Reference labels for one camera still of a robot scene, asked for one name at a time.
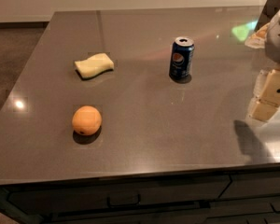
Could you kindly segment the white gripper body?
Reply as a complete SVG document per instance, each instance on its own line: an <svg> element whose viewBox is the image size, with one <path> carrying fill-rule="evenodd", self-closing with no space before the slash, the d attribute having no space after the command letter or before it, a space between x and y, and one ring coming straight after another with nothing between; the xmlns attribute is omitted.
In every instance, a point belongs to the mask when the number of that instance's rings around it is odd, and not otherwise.
<svg viewBox="0 0 280 224"><path fill-rule="evenodd" d="M269 7L270 23L265 40L265 54L276 63L280 63L280 6Z"/></svg>

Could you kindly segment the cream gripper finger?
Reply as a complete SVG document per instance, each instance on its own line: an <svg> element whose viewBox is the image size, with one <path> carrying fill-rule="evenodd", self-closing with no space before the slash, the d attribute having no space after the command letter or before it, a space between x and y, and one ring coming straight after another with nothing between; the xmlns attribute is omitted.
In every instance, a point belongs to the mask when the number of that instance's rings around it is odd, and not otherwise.
<svg viewBox="0 0 280 224"><path fill-rule="evenodd" d="M280 106L280 67L262 71L265 80L259 93L259 99L268 105Z"/></svg>
<svg viewBox="0 0 280 224"><path fill-rule="evenodd" d="M277 111L275 105L262 102L256 97L252 98L248 106L248 116L252 119L266 122L268 121Z"/></svg>

